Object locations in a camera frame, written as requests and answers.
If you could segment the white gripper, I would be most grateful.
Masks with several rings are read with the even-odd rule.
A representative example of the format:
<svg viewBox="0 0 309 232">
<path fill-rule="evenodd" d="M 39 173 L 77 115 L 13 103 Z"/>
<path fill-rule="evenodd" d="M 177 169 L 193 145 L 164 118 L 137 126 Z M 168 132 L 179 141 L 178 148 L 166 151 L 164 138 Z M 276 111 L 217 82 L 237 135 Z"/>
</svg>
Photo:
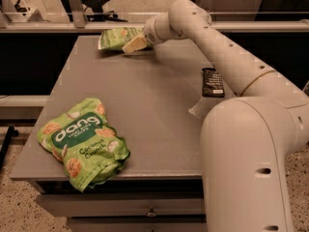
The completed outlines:
<svg viewBox="0 0 309 232">
<path fill-rule="evenodd" d="M 123 46 L 124 53 L 132 53 L 151 45 L 163 44 L 169 40 L 182 40 L 183 35 L 172 28 L 167 13 L 148 18 L 143 28 L 144 35 L 133 37 Z"/>
</svg>

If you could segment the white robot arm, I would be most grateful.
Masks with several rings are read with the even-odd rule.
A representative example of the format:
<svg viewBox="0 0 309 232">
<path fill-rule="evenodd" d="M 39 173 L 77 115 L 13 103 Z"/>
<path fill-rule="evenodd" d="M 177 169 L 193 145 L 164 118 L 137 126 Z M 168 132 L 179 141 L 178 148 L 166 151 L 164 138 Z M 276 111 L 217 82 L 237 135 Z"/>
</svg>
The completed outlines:
<svg viewBox="0 0 309 232">
<path fill-rule="evenodd" d="M 234 93 L 201 129 L 208 232 L 294 232 L 285 158 L 309 141 L 309 98 L 284 75 L 211 25 L 189 0 L 149 18 L 126 53 L 192 40 Z"/>
</svg>

